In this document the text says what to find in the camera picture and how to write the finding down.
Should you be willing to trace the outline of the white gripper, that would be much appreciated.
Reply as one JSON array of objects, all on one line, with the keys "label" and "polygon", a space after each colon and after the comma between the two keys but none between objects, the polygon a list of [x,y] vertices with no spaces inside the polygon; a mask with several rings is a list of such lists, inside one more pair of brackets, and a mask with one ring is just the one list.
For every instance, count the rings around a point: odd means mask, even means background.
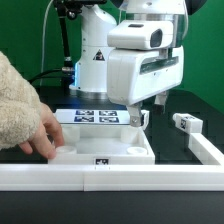
[{"label": "white gripper", "polygon": [[125,105],[130,125],[142,125],[141,104],[156,95],[154,104],[164,107],[168,92],[183,78],[184,50],[173,48],[167,58],[161,51],[112,50],[107,64],[107,95],[111,102]]}]

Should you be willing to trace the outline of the beige fleece sleeve forearm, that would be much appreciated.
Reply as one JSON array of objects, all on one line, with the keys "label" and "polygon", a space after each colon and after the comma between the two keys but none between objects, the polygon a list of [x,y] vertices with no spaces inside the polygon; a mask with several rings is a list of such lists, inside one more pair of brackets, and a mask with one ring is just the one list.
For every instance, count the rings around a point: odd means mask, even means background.
[{"label": "beige fleece sleeve forearm", "polygon": [[39,127],[40,110],[33,86],[0,51],[0,149],[28,140]]}]

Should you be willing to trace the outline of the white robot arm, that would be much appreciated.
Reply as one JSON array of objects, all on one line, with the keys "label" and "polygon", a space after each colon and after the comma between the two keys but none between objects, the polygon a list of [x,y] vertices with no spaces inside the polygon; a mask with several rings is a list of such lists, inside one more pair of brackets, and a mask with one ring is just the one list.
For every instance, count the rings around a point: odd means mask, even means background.
[{"label": "white robot arm", "polygon": [[71,91],[124,105],[130,124],[144,124],[143,100],[166,102],[167,91],[183,78],[182,41],[188,17],[207,0],[111,0],[126,13],[116,22],[98,0],[83,3],[81,58]]}]

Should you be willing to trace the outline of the bare human hand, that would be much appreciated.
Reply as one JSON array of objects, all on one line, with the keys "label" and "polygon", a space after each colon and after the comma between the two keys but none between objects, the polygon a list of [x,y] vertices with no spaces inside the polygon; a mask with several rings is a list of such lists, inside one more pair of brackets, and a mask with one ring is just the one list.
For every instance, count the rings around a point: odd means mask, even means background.
[{"label": "bare human hand", "polygon": [[46,159],[56,157],[56,148],[64,145],[62,128],[46,104],[41,104],[39,127],[27,141],[19,147],[26,153],[32,154],[36,150]]}]

